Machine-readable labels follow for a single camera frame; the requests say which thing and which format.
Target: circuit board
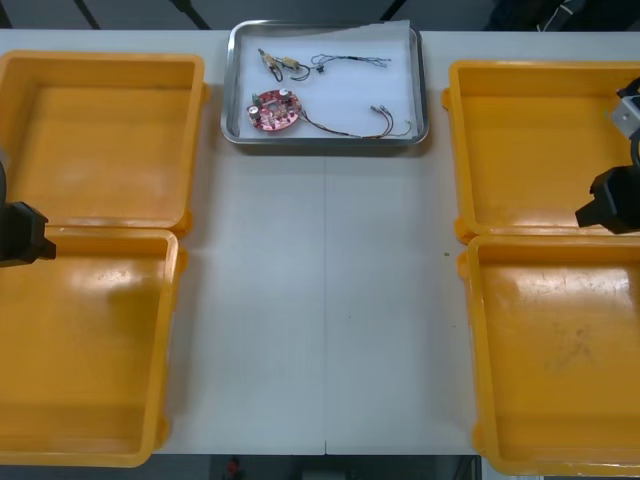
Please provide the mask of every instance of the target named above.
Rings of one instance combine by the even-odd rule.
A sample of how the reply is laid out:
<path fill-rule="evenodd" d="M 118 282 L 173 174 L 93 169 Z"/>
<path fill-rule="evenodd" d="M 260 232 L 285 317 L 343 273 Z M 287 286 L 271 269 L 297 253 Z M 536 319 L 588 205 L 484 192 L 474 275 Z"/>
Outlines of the circuit board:
<path fill-rule="evenodd" d="M 251 125 L 267 132 L 283 130 L 300 118 L 302 106 L 293 92 L 286 89 L 270 90 L 253 95 L 247 107 Z"/>

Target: wire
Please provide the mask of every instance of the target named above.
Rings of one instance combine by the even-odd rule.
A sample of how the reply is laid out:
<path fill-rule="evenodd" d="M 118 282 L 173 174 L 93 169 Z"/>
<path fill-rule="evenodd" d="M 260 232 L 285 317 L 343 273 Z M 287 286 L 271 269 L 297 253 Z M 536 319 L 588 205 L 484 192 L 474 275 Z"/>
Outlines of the wire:
<path fill-rule="evenodd" d="M 281 82 L 282 81 L 284 76 L 282 75 L 282 70 L 280 70 L 280 68 L 277 65 L 276 66 L 268 66 L 267 68 L 271 72 L 271 75 L 273 75 L 273 78 L 276 79 L 276 82 Z"/>
<path fill-rule="evenodd" d="M 304 68 L 307 72 L 303 73 L 301 76 L 299 77 L 291 77 L 291 80 L 294 80 L 296 82 L 303 82 L 305 81 L 307 78 L 309 78 L 309 75 L 311 75 L 311 68 L 307 67 L 306 65 L 303 65 L 302 63 L 300 64 L 299 68 Z"/>
<path fill-rule="evenodd" d="M 333 62 L 334 60 L 356 60 L 358 62 L 370 63 L 371 65 L 375 65 L 376 67 L 387 68 L 387 63 L 390 62 L 390 58 L 380 58 L 380 57 L 354 57 L 351 55 L 325 55 L 321 53 L 319 55 L 314 55 L 311 57 L 311 63 L 317 67 L 322 67 L 329 62 Z"/>
<path fill-rule="evenodd" d="M 100 30 L 100 25 L 98 25 L 98 22 L 96 21 L 95 17 L 91 14 L 91 10 L 89 10 L 87 5 L 84 3 L 84 0 L 73 0 L 73 3 L 76 4 L 76 7 L 78 7 L 78 10 L 80 10 L 80 13 L 84 17 L 84 19 L 87 21 L 89 26 L 91 26 L 93 30 Z"/>
<path fill-rule="evenodd" d="M 409 131 L 411 130 L 411 122 L 407 121 L 407 123 L 409 124 L 409 129 L 403 133 L 403 134 L 392 134 L 391 131 L 393 130 L 393 126 L 394 126 L 394 120 L 393 120 L 393 115 L 391 115 L 391 112 L 389 112 L 389 110 L 386 109 L 386 107 L 384 105 L 380 105 L 380 107 L 374 107 L 373 105 L 370 107 L 371 110 L 375 113 L 379 113 L 380 115 L 382 115 L 384 117 L 384 119 L 387 122 L 387 127 L 384 129 L 384 131 L 378 135 L 356 135 L 355 133 L 349 133 L 349 132 L 342 132 L 340 130 L 334 130 L 332 128 L 326 127 L 324 125 L 322 125 L 321 123 L 317 123 L 314 122 L 313 120 L 311 120 L 309 118 L 309 115 L 307 114 L 307 112 L 305 110 L 300 111 L 300 117 L 303 120 L 306 120 L 307 122 L 309 122 L 311 125 L 313 125 L 316 128 L 319 128 L 320 130 L 323 130 L 325 132 L 328 133 L 333 133 L 334 135 L 340 135 L 342 137 L 350 137 L 350 138 L 368 138 L 368 139 L 378 139 L 378 138 L 385 138 L 388 136 L 393 136 L 393 137 L 401 137 L 406 135 L 407 133 L 409 133 Z"/>
<path fill-rule="evenodd" d="M 200 16 L 193 5 L 191 5 L 191 0 L 169 0 L 173 3 L 173 6 L 176 7 L 180 12 L 184 13 L 189 20 L 198 27 L 199 30 L 211 30 L 211 27 L 207 22 L 205 22 L 204 18 Z"/>

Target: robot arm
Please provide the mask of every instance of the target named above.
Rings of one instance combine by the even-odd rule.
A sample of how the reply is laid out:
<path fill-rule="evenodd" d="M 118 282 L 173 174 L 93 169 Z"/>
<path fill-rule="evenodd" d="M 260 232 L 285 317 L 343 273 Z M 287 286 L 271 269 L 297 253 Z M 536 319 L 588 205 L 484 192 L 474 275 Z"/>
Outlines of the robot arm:
<path fill-rule="evenodd" d="M 631 140 L 632 164 L 598 175 L 593 200 L 576 212 L 580 227 L 600 224 L 615 234 L 640 230 L 640 77 L 618 90 L 620 103 L 611 120 Z"/>
<path fill-rule="evenodd" d="M 5 163 L 0 149 L 0 268 L 56 258 L 56 246 L 44 238 L 47 218 L 25 203 L 7 203 Z"/>

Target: white table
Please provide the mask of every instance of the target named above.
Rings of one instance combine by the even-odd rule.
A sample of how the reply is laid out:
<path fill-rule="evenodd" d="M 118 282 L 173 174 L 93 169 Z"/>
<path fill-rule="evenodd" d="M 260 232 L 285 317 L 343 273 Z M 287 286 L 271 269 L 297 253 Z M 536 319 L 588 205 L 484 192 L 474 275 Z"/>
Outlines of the white table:
<path fill-rule="evenodd" d="M 462 246 L 439 99 L 448 67 L 459 58 L 639 60 L 640 34 L 423 39 L 431 132 L 419 148 L 296 157 L 248 156 L 219 133 L 227 32 L 0 31 L 0 52 L 188 52 L 206 61 L 214 95 L 184 242 L 191 262 L 163 451 L 472 453 Z"/>

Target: orange tray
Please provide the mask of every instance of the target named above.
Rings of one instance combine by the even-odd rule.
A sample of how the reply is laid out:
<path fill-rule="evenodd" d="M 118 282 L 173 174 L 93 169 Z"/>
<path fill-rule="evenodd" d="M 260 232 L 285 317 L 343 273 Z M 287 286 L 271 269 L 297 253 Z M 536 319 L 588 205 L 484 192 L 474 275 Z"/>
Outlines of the orange tray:
<path fill-rule="evenodd" d="M 458 262 L 474 446 L 508 475 L 640 475 L 640 243 L 481 236 Z"/>
<path fill-rule="evenodd" d="M 51 226 L 189 229 L 207 98 L 193 55 L 14 51 L 0 59 L 8 200 Z"/>
<path fill-rule="evenodd" d="M 460 218 L 475 235 L 609 235 L 575 211 L 594 178 L 629 165 L 629 139 L 609 115 L 640 63 L 459 61 L 443 93 Z"/>
<path fill-rule="evenodd" d="M 0 269 L 0 464 L 139 465 L 168 434 L 186 254 L 166 230 L 46 235 L 56 260 Z"/>

